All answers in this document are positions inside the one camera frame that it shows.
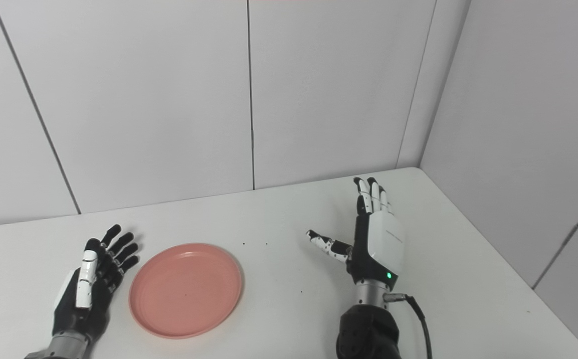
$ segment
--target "robotic finger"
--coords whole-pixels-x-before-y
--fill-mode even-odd
[[[307,236],[309,236],[309,241],[316,245],[316,247],[320,248],[327,255],[337,259],[338,261],[341,261],[342,263],[346,263],[346,261],[348,261],[351,250],[353,250],[353,246],[336,241],[334,239],[330,239],[325,236],[321,236],[312,229],[307,231]]]
[[[371,193],[369,187],[364,179],[360,177],[353,178],[355,185],[358,187],[360,196],[358,197],[358,214],[373,213],[373,202],[371,200]]]

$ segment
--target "black finger segment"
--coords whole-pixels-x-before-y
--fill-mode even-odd
[[[122,264],[120,264],[120,270],[122,270],[123,273],[126,273],[130,268],[138,264],[138,261],[138,256],[132,255],[127,259],[127,261],[124,261]]]
[[[115,236],[118,236],[120,230],[122,229],[120,228],[119,224],[115,224],[111,228],[109,228],[105,236],[102,238],[102,241],[100,241],[102,245],[104,245],[105,247],[109,246],[109,243],[111,243],[111,239],[113,239]]]
[[[120,238],[118,238],[116,243],[111,245],[111,247],[109,248],[109,252],[111,253],[111,255],[118,254],[118,252],[120,252],[120,250],[123,247],[125,247],[125,245],[127,245],[129,242],[131,242],[132,240],[134,240],[134,234],[133,233],[127,232],[127,233],[123,234],[122,236],[120,236]]]
[[[367,213],[366,203],[364,203],[364,197],[362,195],[358,196],[357,209],[358,209],[358,214],[366,214]]]
[[[127,257],[129,257],[130,255],[136,253],[136,251],[138,250],[138,244],[137,243],[131,243],[131,245],[128,245],[127,247],[123,248],[123,250],[116,255],[116,261],[118,261],[118,263],[123,263],[123,261],[125,261],[125,259],[127,259]]]

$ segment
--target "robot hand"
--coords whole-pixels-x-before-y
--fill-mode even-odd
[[[353,246],[309,230],[309,240],[329,256],[346,263],[353,282],[376,280],[389,290],[402,272],[404,230],[393,214],[386,191],[371,177],[355,177],[358,216]]]
[[[125,272],[138,263],[138,257],[133,255],[138,244],[132,243],[131,232],[120,236],[109,247],[120,230],[116,224],[102,241],[92,238],[87,242],[81,268],[68,276],[65,291],[54,310],[49,347],[28,354],[26,359],[82,359],[87,347],[102,336],[109,322],[107,310],[113,293]]]
[[[356,285],[355,304],[340,318],[336,354],[339,359],[400,359],[399,329],[386,299],[402,271],[403,227],[375,178],[368,185],[362,178],[354,181],[360,195],[353,246],[307,232],[317,247],[346,263]]]

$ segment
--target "cable connector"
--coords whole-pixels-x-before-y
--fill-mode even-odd
[[[384,293],[382,298],[387,303],[403,302],[406,300],[407,295],[404,293]]]

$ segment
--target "white finger segment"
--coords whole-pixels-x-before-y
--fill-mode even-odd
[[[309,238],[309,241],[311,241],[311,243],[316,245],[316,247],[320,248],[327,255],[337,259],[338,261],[341,261],[342,263],[346,263],[346,260],[349,258],[348,254],[339,254],[331,251],[331,247],[335,243],[334,239],[323,239],[322,237],[318,236]]]
[[[380,210],[388,211],[388,198],[386,197],[386,191],[381,188],[380,191]]]
[[[355,184],[358,186],[358,192],[364,198],[364,207],[367,213],[373,213],[373,203],[371,202],[371,194],[369,193],[369,186],[364,179],[355,177]]]
[[[91,308],[91,286],[96,276],[97,260],[96,252],[84,251],[76,289],[76,308]]]
[[[377,181],[371,183],[371,203],[373,203],[373,212],[380,211],[380,185]]]

